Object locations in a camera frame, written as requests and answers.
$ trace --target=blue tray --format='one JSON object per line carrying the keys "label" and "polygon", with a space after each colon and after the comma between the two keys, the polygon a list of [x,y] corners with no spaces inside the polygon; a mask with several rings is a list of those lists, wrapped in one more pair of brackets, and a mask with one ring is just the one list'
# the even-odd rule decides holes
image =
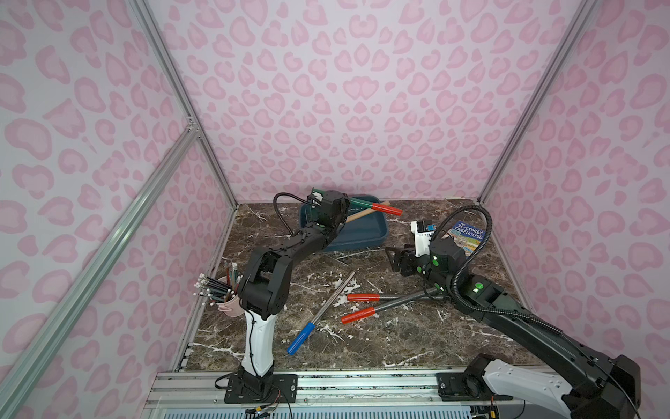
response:
{"label": "blue tray", "polygon": [[[379,199],[371,195],[352,195],[353,198],[379,203]],[[349,208],[347,215],[356,214],[365,208]],[[308,222],[308,206],[300,207],[300,227],[305,227]],[[344,251],[361,249],[363,247],[380,246],[389,236],[389,224],[386,214],[375,211],[372,214],[353,220],[345,224],[340,234],[333,240],[324,251]]]}

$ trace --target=screwdriver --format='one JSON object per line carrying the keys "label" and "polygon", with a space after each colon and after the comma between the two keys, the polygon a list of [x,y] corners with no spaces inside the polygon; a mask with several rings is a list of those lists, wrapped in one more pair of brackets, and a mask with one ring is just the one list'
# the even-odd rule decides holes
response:
{"label": "screwdriver", "polygon": [[293,342],[291,342],[291,345],[289,345],[288,349],[286,349],[286,352],[289,355],[293,355],[297,352],[297,350],[302,346],[302,344],[307,340],[307,338],[310,336],[312,331],[314,330],[314,327],[316,323],[321,320],[323,315],[326,313],[326,310],[333,304],[335,299],[342,293],[344,290],[344,287],[351,281],[351,278],[354,277],[354,274],[356,271],[353,271],[348,278],[346,278],[342,283],[337,287],[333,295],[327,299],[327,301],[324,303],[324,305],[321,307],[321,309],[316,313],[314,317],[310,320],[309,323],[302,329],[300,333],[297,334]]}
{"label": "screwdriver", "polygon": [[363,308],[362,310],[353,312],[351,314],[347,314],[346,316],[342,317],[342,324],[347,324],[351,322],[355,322],[356,320],[360,320],[362,318],[370,317],[374,313],[378,313],[380,311],[388,310],[390,308],[398,307],[403,305],[404,303],[410,302],[410,301],[416,301],[422,299],[426,293],[429,295],[434,295],[437,294],[440,291],[437,288],[428,288],[426,291],[420,290],[413,292],[412,294],[407,294],[405,296],[402,296],[400,298],[396,298],[394,300],[388,300],[386,302],[383,302],[377,306],[374,307],[368,307],[368,308]]}
{"label": "screwdriver", "polygon": [[371,302],[371,301],[387,301],[395,300],[396,298],[404,297],[406,294],[347,294],[347,301],[360,301],[360,302]]}

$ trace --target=wooden stick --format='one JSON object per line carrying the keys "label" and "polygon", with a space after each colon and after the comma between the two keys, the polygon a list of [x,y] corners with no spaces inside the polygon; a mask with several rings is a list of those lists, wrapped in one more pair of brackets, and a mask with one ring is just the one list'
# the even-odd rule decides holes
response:
{"label": "wooden stick", "polygon": [[[387,200],[382,202],[381,204],[382,205],[391,205],[391,203]],[[349,223],[353,220],[357,220],[361,217],[365,217],[366,215],[369,215],[369,214],[372,214],[372,213],[375,213],[375,212],[376,212],[376,210],[373,210],[372,208],[364,209],[363,211],[359,211],[356,214],[353,214],[353,215],[350,215],[349,217],[347,217],[346,222]]]}

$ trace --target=blue screwdriver handle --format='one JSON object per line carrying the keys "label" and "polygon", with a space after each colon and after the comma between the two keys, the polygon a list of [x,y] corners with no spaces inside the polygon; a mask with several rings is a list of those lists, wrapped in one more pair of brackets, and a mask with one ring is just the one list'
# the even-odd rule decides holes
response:
{"label": "blue screwdriver handle", "polygon": [[298,333],[293,342],[291,342],[291,345],[289,345],[288,349],[286,349],[286,352],[288,352],[289,355],[294,355],[302,346],[302,344],[307,340],[313,330],[314,323],[307,323],[307,325],[302,329],[302,332]]}

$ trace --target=mounting plate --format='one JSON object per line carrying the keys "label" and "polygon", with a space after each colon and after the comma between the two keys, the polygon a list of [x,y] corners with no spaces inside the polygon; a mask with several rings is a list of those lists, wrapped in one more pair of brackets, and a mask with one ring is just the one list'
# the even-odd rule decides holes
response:
{"label": "mounting plate", "polygon": [[512,400],[512,396],[502,396],[500,394],[493,394],[488,386],[480,390],[477,396],[471,396],[471,390],[466,387],[465,373],[437,373],[435,378],[438,379],[438,395],[443,402],[469,402],[472,400],[493,400],[503,401]]}
{"label": "mounting plate", "polygon": [[247,390],[239,375],[235,373],[228,380],[229,390],[226,390],[223,401],[227,404],[272,403],[277,398],[277,393],[281,392],[279,403],[295,403],[296,374],[275,374],[272,376],[272,386],[269,396],[264,400],[258,400],[257,394]]}

